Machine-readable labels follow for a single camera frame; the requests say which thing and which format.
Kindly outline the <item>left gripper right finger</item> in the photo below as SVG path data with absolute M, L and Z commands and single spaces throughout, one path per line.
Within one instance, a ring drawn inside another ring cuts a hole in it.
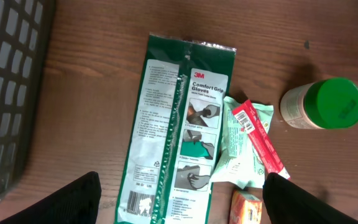
M 272 224 L 358 224 L 274 172 L 264 182 L 262 197 Z

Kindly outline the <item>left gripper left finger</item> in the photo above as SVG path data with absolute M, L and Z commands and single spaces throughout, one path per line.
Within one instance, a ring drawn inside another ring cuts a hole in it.
M 99 175 L 91 171 L 0 224 L 95 224 L 100 199 Z

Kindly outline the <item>orange juice carton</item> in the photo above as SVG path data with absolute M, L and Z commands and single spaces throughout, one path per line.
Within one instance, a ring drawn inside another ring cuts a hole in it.
M 252 194 L 235 190 L 232 196 L 229 224 L 260 224 L 262 201 Z

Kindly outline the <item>teal white snack pouch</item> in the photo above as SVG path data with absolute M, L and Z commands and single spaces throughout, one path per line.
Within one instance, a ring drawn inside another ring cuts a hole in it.
M 265 182 L 265 167 L 245 129 L 232 113 L 241 104 L 229 96 L 223 99 L 223 104 L 221 153 L 211 181 L 230 182 L 241 189 L 261 189 Z

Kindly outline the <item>red white packet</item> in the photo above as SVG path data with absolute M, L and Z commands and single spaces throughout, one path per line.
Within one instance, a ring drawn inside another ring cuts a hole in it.
M 250 100 L 246 100 L 232 110 L 232 114 L 244 128 L 252 145 L 257 151 L 268 173 L 274 172 L 289 180 L 290 175 L 281 162 L 264 126 L 262 125 L 256 109 Z

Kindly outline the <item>green sponge pack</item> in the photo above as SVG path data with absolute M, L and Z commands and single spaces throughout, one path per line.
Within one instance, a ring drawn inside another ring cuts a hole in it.
M 236 50 L 150 35 L 116 223 L 206 223 Z

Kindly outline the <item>green lid jar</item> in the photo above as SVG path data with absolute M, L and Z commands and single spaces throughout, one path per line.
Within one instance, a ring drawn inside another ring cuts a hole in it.
M 346 78 L 330 78 L 287 91 L 280 113 L 298 129 L 344 129 L 358 122 L 358 87 Z

